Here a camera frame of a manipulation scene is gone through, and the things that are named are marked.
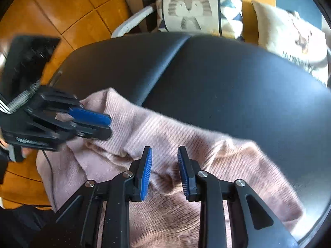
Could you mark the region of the pink knitted sweater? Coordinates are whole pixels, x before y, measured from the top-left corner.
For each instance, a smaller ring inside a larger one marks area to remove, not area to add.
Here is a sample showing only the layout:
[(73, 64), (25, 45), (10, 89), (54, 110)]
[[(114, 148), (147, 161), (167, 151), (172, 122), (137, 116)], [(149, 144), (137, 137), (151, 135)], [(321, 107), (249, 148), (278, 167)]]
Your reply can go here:
[(59, 209), (87, 180), (104, 182), (129, 169), (146, 146), (153, 161), (149, 191), (130, 205), (132, 247), (197, 247), (199, 203), (186, 200), (177, 164), (177, 150), (202, 170), (233, 182), (246, 181), (289, 230), (303, 215), (303, 206), (280, 169), (250, 140), (203, 130), (136, 106), (114, 89), (82, 101), (89, 110), (112, 118), (107, 141), (76, 138), (58, 152), (38, 153), (36, 167), (53, 209)]

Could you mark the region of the black leather jacket sleeve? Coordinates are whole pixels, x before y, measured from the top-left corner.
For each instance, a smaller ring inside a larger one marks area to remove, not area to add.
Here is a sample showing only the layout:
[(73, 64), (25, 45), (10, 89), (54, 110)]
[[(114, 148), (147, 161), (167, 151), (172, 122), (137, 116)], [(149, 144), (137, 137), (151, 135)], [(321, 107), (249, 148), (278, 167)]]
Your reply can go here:
[(53, 210), (31, 205), (16, 209), (1, 208), (1, 247), (28, 247), (34, 235), (54, 217)]

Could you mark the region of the tiger print cushion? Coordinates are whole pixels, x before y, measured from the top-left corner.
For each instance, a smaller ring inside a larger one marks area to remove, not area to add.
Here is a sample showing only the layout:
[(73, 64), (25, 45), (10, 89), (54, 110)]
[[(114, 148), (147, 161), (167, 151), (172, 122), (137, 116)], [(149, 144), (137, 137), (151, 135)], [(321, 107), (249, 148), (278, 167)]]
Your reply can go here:
[(242, 0), (155, 0), (158, 30), (238, 39), (243, 31)]

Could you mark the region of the deer print cushion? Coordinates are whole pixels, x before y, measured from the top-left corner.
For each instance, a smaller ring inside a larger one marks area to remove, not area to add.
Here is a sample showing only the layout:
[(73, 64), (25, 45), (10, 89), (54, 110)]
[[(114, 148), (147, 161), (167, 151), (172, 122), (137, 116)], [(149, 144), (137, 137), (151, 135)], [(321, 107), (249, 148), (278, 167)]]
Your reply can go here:
[(325, 33), (296, 11), (257, 1), (252, 5), (258, 21), (259, 46), (296, 64), (326, 86), (329, 48)]

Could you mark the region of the grey yellow blue sofa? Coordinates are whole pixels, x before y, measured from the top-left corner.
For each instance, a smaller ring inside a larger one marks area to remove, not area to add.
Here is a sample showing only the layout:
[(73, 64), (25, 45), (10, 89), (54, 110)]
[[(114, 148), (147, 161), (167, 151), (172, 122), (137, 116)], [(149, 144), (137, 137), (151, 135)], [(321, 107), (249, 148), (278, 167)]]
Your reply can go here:
[(118, 38), (153, 16), (150, 31), (213, 35), (307, 58), (326, 51), (328, 24), (313, 0), (143, 0), (113, 32)]

